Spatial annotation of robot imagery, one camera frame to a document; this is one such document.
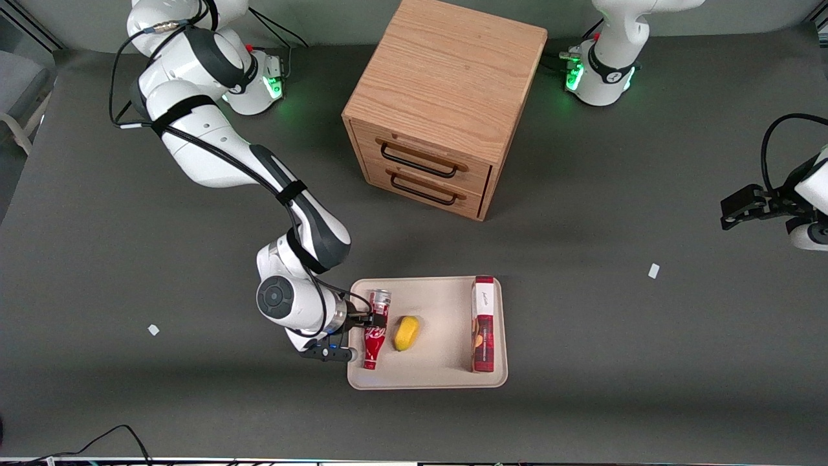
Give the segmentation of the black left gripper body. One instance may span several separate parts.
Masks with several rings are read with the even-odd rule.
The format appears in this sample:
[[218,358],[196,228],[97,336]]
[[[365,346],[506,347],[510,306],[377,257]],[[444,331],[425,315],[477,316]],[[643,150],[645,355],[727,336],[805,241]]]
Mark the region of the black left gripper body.
[[763,213],[764,220],[781,216],[807,218],[807,202],[795,190],[795,187],[804,180],[804,177],[804,173],[790,173],[783,184],[774,188],[770,182],[769,174],[763,174],[766,197],[768,197],[767,210]]

